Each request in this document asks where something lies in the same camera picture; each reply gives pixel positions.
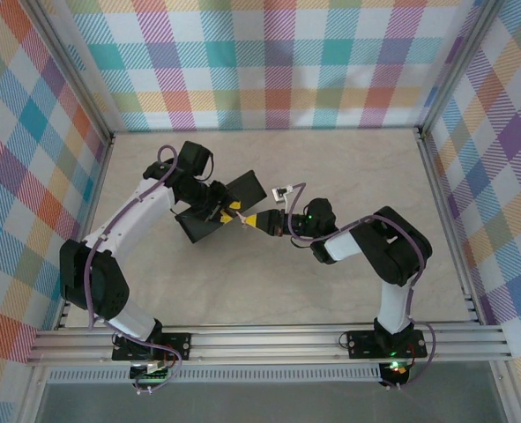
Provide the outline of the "black box with starry print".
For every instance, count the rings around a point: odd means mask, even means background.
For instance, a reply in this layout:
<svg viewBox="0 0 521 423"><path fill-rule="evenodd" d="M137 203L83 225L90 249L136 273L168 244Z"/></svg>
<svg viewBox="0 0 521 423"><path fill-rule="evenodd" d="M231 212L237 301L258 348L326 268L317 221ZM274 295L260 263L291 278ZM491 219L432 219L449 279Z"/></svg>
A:
<svg viewBox="0 0 521 423"><path fill-rule="evenodd" d="M267 197L264 188L253 170L242 174L225 185L227 185L230 193L234 195L234 200L242 202L242 209L240 211L234 211L235 213L244 213ZM219 213L208 221L204 221L199 217L190 216L190 207L185 211L177 213L175 220L182 227L182 230L192 243L202 240L225 225L220 223Z"/></svg>

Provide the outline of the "aluminium side rail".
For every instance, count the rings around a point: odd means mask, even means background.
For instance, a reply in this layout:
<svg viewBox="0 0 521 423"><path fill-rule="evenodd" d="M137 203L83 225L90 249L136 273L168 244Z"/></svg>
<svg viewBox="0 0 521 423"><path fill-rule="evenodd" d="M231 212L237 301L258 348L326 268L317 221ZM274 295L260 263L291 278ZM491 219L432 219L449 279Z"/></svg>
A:
<svg viewBox="0 0 521 423"><path fill-rule="evenodd" d="M432 189L435 207L440 218L452 262L456 268L458 282L465 297L465 303L468 307L469 314L471 315L470 320L477 324L485 324L485 316L480 305L479 297L477 296L476 290L473 286L471 273L467 267L464 252L459 243L456 226L450 213L448 200L443 194L440 174L435 167L427 137L423 134L422 128L419 126L413 129L413 134L428 178L428 183Z"/></svg>
<svg viewBox="0 0 521 423"><path fill-rule="evenodd" d="M115 139L115 133L112 133L110 139L108 140L107 146L104 149L102 162L100 164L100 171L97 175L96 183L93 185L92 194L88 203L88 209L85 215L86 219L85 222L81 225L77 235L75 236L76 241L81 241L86 235L92 232L93 220L97 211L97 206L100 200L100 193L102 190L103 183L105 181L105 176L108 171L108 165L115 145ZM54 313L54 319L51 323L50 329L48 330L49 335L59 331L60 329L65 328L65 321L69 314L70 307L71 304L62 296L59 296L57 308Z"/></svg>

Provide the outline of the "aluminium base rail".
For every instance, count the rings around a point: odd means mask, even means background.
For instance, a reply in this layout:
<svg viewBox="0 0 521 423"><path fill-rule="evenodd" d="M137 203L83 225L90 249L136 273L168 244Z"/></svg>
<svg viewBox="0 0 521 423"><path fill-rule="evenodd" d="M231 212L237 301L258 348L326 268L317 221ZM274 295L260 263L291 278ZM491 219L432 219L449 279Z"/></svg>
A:
<svg viewBox="0 0 521 423"><path fill-rule="evenodd" d="M422 330L423 339L401 352L372 353L349 340L353 324L312 325L205 325L175 326L170 334L183 334L189 347L187 364L283 365L359 361L499 361L510 360L510 346L498 326L471 323L435 323ZM112 331L80 327L41 331L27 358L30 366L109 365Z"/></svg>

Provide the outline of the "aluminium frame post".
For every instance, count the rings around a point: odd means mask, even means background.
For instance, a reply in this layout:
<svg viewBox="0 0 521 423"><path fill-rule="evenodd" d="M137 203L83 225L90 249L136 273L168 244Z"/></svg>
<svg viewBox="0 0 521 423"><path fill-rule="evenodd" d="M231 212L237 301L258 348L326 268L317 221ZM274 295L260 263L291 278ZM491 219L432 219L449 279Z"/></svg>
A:
<svg viewBox="0 0 521 423"><path fill-rule="evenodd" d="M96 105L76 64L73 62L69 50L65 47L65 43L57 33L55 25L40 0L19 0L19 3L32 20L33 26L39 31L41 38L48 47L49 53L53 56L55 63L67 82L71 85L71 90L77 95L79 103L94 124L96 131L107 145L112 145L115 137L114 132L105 122L103 114Z"/></svg>
<svg viewBox="0 0 521 423"><path fill-rule="evenodd" d="M463 77L470 62L474 58L482 40L492 26L504 2L505 0L482 1L477 17L471 24L468 35L460 43L460 47L454 55L453 62L450 64L447 76L439 86L428 113L423 118L422 124L415 127L415 131L420 135L421 139L426 138L426 135L431 132L435 123L441 117L444 108L450 100L450 96L455 91L459 80Z"/></svg>

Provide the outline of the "aluminium frame leg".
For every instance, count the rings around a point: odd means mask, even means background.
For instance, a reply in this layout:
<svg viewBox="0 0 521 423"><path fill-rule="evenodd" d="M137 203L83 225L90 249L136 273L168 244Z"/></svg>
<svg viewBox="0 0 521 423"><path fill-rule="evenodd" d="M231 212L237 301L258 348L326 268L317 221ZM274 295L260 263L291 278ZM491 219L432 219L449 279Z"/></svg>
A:
<svg viewBox="0 0 521 423"><path fill-rule="evenodd" d="M521 386L513 363L491 361L490 367L508 423L521 423Z"/></svg>
<svg viewBox="0 0 521 423"><path fill-rule="evenodd" d="M35 423L48 382L50 367L34 366L15 423Z"/></svg>

